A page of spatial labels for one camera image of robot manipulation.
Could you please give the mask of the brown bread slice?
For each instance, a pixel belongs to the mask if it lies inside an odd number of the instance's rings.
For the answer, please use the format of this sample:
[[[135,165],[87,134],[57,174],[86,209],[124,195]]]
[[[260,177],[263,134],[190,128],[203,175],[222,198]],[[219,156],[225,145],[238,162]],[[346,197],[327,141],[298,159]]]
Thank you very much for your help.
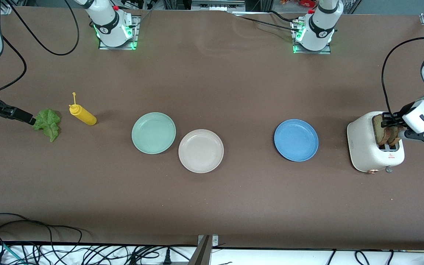
[[[384,146],[391,136],[390,127],[382,127],[383,115],[379,114],[372,118],[372,127],[375,134],[375,141],[378,146]]]
[[[389,139],[387,140],[387,144],[389,146],[395,146],[401,139],[399,137],[399,133],[401,131],[404,131],[404,130],[405,130],[404,126],[392,126],[392,127],[390,127],[390,136],[389,136]]]

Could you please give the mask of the green lettuce leaf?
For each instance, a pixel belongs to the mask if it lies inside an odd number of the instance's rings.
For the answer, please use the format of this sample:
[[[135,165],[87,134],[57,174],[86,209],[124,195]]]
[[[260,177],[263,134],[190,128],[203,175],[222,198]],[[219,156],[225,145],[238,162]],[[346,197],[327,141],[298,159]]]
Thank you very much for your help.
[[[59,126],[61,118],[52,109],[41,110],[35,117],[35,123],[32,125],[36,131],[42,130],[49,137],[50,142],[54,142],[59,135]]]

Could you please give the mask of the blue round plate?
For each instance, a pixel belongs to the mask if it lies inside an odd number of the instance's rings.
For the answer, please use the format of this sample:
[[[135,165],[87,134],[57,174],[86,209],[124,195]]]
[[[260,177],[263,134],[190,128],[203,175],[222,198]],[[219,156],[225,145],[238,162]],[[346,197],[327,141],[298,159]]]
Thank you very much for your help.
[[[319,138],[309,123],[299,119],[289,119],[277,126],[273,136],[278,153],[287,160],[304,162],[318,151]]]

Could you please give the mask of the green round plate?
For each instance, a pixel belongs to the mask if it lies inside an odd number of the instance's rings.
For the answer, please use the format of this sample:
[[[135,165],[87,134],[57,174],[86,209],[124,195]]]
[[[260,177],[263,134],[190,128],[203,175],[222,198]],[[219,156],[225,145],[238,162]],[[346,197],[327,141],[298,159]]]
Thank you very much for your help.
[[[170,116],[151,112],[141,116],[131,131],[131,139],[136,149],[154,155],[166,151],[176,138],[176,126]]]

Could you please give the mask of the beige round plate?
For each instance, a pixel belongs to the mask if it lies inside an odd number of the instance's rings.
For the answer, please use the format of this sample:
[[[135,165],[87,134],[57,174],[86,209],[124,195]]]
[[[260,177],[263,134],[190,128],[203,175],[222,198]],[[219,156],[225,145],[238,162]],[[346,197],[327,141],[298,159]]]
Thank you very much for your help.
[[[180,162],[193,173],[213,171],[222,162],[224,154],[221,138],[206,129],[197,129],[186,134],[178,149]]]

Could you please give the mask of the white two-slot toaster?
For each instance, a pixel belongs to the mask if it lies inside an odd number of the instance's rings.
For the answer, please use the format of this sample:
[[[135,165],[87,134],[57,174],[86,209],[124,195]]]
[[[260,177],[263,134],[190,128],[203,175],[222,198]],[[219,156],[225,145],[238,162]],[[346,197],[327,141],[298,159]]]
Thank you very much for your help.
[[[398,166],[405,159],[403,141],[399,141],[394,149],[388,144],[380,149],[376,143],[372,118],[382,113],[366,113],[347,126],[350,159],[354,168],[360,172],[375,173],[387,167]]]

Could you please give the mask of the yellow squeeze bottle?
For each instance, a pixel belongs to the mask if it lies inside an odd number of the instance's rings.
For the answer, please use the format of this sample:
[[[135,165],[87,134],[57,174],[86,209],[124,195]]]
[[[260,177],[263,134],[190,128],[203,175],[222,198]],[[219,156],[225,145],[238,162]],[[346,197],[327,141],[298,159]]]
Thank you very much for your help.
[[[97,123],[96,117],[91,114],[89,111],[84,109],[81,105],[76,102],[76,93],[73,92],[73,104],[69,105],[70,114],[78,118],[80,121],[84,122],[88,126],[93,126]]]

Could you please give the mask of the red orange packet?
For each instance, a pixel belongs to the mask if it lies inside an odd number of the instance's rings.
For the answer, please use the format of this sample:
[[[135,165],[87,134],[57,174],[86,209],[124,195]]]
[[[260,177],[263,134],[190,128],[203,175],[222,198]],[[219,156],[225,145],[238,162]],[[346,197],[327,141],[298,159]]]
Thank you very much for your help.
[[[311,8],[311,9],[316,7],[316,5],[318,3],[318,0],[279,0],[279,1],[280,1],[281,4],[293,2],[293,3],[296,3],[300,6]]]

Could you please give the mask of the white lower bench ledge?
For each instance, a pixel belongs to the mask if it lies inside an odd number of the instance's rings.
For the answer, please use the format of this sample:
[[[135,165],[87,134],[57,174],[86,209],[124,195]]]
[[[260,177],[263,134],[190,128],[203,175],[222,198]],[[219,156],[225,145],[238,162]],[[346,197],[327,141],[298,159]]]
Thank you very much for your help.
[[[194,247],[0,244],[0,265],[187,265]],[[424,265],[424,251],[213,249],[210,265]]]

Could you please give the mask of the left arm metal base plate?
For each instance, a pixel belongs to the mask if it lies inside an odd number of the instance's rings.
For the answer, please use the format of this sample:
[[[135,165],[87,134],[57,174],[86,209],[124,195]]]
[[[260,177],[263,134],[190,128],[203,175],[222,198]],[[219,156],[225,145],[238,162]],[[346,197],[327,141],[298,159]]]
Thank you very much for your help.
[[[294,53],[302,53],[302,54],[313,54],[313,55],[330,55],[331,54],[331,47],[329,44],[326,44],[326,46],[322,50],[318,51],[312,51],[308,50],[301,43],[294,43],[293,44],[293,52]]]

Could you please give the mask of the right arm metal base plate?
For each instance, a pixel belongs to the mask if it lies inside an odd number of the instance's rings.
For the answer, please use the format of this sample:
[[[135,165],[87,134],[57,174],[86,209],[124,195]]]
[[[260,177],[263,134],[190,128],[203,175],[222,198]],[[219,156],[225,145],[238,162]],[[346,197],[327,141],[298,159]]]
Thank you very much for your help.
[[[141,16],[125,15],[125,20],[121,28],[123,32],[121,36],[125,37],[126,42],[116,47],[106,45],[97,31],[96,36],[99,39],[99,50],[136,50],[140,31],[140,20]]]

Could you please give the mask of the aluminium frame with sockets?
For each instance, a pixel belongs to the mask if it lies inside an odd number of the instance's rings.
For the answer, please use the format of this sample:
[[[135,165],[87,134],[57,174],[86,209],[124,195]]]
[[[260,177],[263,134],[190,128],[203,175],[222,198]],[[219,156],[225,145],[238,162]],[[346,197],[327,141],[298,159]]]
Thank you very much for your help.
[[[275,0],[160,0],[165,10],[266,12]]]

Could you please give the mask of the silver angle bracket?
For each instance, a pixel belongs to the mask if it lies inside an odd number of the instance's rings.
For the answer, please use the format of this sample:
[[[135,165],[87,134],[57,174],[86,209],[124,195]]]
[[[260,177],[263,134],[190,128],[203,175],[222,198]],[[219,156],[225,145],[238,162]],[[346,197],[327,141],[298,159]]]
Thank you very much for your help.
[[[205,237],[205,235],[198,235],[197,245],[199,245],[203,237]],[[217,247],[219,245],[219,235],[213,234],[211,235],[211,237],[212,237],[212,247]]]

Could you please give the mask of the dark metal mount post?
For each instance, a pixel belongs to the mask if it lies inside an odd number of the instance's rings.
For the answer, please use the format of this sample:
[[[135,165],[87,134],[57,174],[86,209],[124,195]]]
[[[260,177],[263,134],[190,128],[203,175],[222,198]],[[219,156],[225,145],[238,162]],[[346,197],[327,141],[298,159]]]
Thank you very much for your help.
[[[213,243],[213,235],[202,235],[187,265],[210,265]]]

